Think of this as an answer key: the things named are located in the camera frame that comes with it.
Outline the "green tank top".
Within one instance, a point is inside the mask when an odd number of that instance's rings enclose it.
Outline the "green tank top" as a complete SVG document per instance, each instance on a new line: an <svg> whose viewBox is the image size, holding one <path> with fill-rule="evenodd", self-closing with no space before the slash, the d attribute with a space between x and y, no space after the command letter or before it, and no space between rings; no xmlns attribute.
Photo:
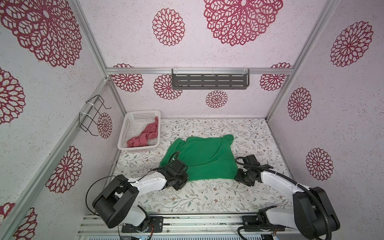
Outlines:
<svg viewBox="0 0 384 240"><path fill-rule="evenodd" d="M178 160L188 166L189 181L229 179L233 180L238 166L231 149L233 135L220 138L188 137L185 141L178 138L168 148L160 162L163 167L175 152Z"/></svg>

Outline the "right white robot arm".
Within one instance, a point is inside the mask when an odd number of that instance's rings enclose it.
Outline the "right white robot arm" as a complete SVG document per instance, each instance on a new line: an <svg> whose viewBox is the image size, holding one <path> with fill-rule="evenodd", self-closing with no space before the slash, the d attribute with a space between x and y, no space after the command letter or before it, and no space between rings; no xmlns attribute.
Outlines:
<svg viewBox="0 0 384 240"><path fill-rule="evenodd" d="M235 162L241 165L235 180L248 187L263 183L283 194L293 203L292 210L277 206L263 208L249 217L243 217L243 225L237 229L241 239L245 232L278 232L294 229L308 240L327 240L341 227L331 201L320 187L310 188L274 171L270 165L261 165L254 155L237 157Z"/></svg>

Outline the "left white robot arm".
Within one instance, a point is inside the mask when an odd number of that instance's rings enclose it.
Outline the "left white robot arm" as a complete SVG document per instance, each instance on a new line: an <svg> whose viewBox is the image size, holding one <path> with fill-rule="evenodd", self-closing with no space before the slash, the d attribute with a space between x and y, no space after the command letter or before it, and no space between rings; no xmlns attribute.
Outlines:
<svg viewBox="0 0 384 240"><path fill-rule="evenodd" d="M92 207L109 229L126 224L143 232L150 227L150 216L138 205L137 198L166 188L180 190L188 181L187 170L186 164L174 159L139 179L118 175L95 198Z"/></svg>

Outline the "pink tank top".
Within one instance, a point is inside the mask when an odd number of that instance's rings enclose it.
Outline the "pink tank top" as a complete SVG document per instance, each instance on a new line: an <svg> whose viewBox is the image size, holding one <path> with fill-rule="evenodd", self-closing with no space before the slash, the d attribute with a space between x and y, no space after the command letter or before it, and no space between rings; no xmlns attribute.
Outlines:
<svg viewBox="0 0 384 240"><path fill-rule="evenodd" d="M154 122L146 126L146 128L136 137L132 137L127 141L129 148L146 147L149 140L156 139L159 135L159 118L155 117Z"/></svg>

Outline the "white plastic laundry basket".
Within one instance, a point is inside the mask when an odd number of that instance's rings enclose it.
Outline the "white plastic laundry basket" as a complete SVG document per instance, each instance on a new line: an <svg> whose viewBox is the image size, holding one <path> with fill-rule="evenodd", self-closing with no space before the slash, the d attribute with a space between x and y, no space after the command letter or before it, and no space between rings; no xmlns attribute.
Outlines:
<svg viewBox="0 0 384 240"><path fill-rule="evenodd" d="M149 140L147 146L129 147L127 141L132 137L138 137L148 124L155 122L156 117L159 120L158 137L153 140ZM140 153L155 150L159 146L161 139L160 122L161 112L159 110L141 110L126 113L120 132L118 149L121 151L127 151L129 153Z"/></svg>

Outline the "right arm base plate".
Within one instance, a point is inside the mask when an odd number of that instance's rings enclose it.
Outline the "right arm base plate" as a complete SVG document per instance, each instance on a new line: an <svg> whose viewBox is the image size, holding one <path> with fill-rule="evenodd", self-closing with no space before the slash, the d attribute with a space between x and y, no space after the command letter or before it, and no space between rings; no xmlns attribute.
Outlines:
<svg viewBox="0 0 384 240"><path fill-rule="evenodd" d="M256 215L242 216L243 230L246 232L276 232L284 231L285 227L271 224L266 217L257 213Z"/></svg>

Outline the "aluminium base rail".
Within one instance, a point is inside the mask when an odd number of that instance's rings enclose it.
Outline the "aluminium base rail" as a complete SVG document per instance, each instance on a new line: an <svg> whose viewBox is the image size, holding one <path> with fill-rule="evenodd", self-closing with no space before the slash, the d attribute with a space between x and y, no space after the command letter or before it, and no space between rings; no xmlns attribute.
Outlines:
<svg viewBox="0 0 384 240"><path fill-rule="evenodd" d="M256 213L195 213L195 214L152 214L150 216L164 217L163 231L153 233L153 237L165 235L237 235L237 229L243 226L242 216L256 215ZM125 237L150 235L149 233L122 233L123 224L108 228L100 217L84 216L77 232L81 239L88 237Z"/></svg>

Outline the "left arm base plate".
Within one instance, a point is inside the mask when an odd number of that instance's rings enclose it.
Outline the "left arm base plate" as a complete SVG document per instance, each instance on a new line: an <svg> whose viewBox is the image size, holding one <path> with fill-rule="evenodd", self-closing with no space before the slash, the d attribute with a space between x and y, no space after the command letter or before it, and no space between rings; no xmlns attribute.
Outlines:
<svg viewBox="0 0 384 240"><path fill-rule="evenodd" d="M163 231L164 217L149 216L138 226L123 224L122 233L161 233Z"/></svg>

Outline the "dark grey wall shelf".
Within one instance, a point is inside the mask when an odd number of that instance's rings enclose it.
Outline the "dark grey wall shelf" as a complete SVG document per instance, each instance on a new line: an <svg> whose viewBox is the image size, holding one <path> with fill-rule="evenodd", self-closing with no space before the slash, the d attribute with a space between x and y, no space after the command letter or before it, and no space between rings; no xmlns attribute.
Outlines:
<svg viewBox="0 0 384 240"><path fill-rule="evenodd" d="M179 74L172 69L174 90L246 90L250 85L248 70L242 74Z"/></svg>

